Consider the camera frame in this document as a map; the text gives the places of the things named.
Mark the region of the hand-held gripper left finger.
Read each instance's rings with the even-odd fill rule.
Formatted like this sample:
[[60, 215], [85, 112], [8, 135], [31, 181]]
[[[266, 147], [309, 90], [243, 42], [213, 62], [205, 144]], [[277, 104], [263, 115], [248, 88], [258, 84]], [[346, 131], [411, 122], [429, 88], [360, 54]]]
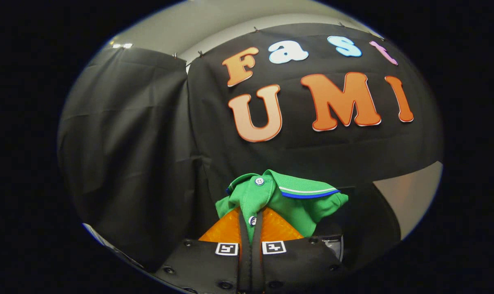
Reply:
[[236, 208], [200, 239], [184, 239], [154, 276], [188, 294], [250, 292], [251, 249], [242, 217]]

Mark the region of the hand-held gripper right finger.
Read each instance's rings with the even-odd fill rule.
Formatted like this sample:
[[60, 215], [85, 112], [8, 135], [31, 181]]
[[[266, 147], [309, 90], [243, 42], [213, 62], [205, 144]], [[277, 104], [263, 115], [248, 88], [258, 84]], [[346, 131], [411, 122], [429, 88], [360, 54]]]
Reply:
[[304, 237], [271, 208], [258, 213], [252, 243], [252, 291], [257, 294], [325, 294], [346, 276], [344, 237]]

